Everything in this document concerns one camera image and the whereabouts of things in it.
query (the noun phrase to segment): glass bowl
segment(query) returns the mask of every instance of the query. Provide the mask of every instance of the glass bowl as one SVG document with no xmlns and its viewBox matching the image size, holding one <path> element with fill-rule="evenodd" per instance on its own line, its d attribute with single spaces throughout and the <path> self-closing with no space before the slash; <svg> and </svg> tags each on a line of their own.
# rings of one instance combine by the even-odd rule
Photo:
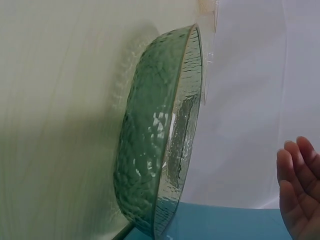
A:
<svg viewBox="0 0 320 240">
<path fill-rule="evenodd" d="M 202 81 L 197 24 L 159 36 L 136 66 L 113 185 L 124 216 L 154 239 L 174 216 L 184 188 Z"/>
</svg>

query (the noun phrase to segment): finger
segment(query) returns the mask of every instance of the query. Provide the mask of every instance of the finger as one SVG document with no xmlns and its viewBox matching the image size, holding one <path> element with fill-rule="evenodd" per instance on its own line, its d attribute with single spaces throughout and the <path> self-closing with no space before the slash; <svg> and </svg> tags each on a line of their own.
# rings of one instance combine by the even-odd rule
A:
<svg viewBox="0 0 320 240">
<path fill-rule="evenodd" d="M 282 180 L 280 185 L 280 212 L 283 222 L 291 234 L 292 238 L 296 239 L 297 236 L 303 231 L 308 223 L 304 211 L 299 205 L 297 196 L 295 195 L 294 187 L 286 180 Z"/>
<path fill-rule="evenodd" d="M 305 164 L 313 172 L 315 177 L 320 180 L 320 155 L 317 154 L 310 141 L 305 137 L 298 137 L 296 143 L 298 144 Z"/>
<path fill-rule="evenodd" d="M 306 192 L 302 188 L 294 171 L 292 156 L 287 150 L 281 149 L 278 151 L 276 166 L 278 182 L 280 183 L 281 181 L 285 180 L 291 183 L 296 198 L 298 199 L 298 202 L 304 214 L 308 218 L 310 218 L 319 203 L 315 199 L 310 197 L 308 194 L 306 194 Z"/>
<path fill-rule="evenodd" d="M 288 141 L 284 149 L 291 154 L 293 169 L 304 191 L 313 199 L 320 202 L 320 181 L 316 178 L 310 168 L 306 165 L 298 145 Z"/>
</svg>

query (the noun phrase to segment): blue surface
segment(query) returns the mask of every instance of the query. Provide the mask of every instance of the blue surface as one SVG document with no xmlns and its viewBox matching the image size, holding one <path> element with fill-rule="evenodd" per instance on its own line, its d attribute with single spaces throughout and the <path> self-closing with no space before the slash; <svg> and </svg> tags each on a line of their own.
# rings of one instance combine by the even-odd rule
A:
<svg viewBox="0 0 320 240">
<path fill-rule="evenodd" d="M 125 240 L 150 240 L 133 229 Z M 181 202 L 164 240 L 291 240 L 278 209 L 243 209 Z"/>
</svg>

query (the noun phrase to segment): white wall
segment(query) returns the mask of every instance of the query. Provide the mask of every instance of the white wall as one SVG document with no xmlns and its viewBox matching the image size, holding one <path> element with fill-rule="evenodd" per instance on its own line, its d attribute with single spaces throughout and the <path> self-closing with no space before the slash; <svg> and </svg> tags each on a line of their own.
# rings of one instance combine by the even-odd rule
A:
<svg viewBox="0 0 320 240">
<path fill-rule="evenodd" d="M 221 0 L 182 201 L 277 208 L 276 152 L 319 133 L 320 2 Z"/>
<path fill-rule="evenodd" d="M 108 239 L 132 62 L 196 0 L 0 1 L 0 239 Z"/>
</svg>

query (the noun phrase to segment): hand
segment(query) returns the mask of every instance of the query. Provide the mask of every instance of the hand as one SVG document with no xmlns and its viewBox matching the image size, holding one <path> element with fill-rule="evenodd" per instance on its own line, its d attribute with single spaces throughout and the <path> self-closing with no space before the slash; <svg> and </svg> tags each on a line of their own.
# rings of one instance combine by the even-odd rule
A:
<svg viewBox="0 0 320 240">
<path fill-rule="evenodd" d="M 277 153 L 280 211 L 294 240 L 320 240 L 320 155 L 305 137 Z"/>
</svg>

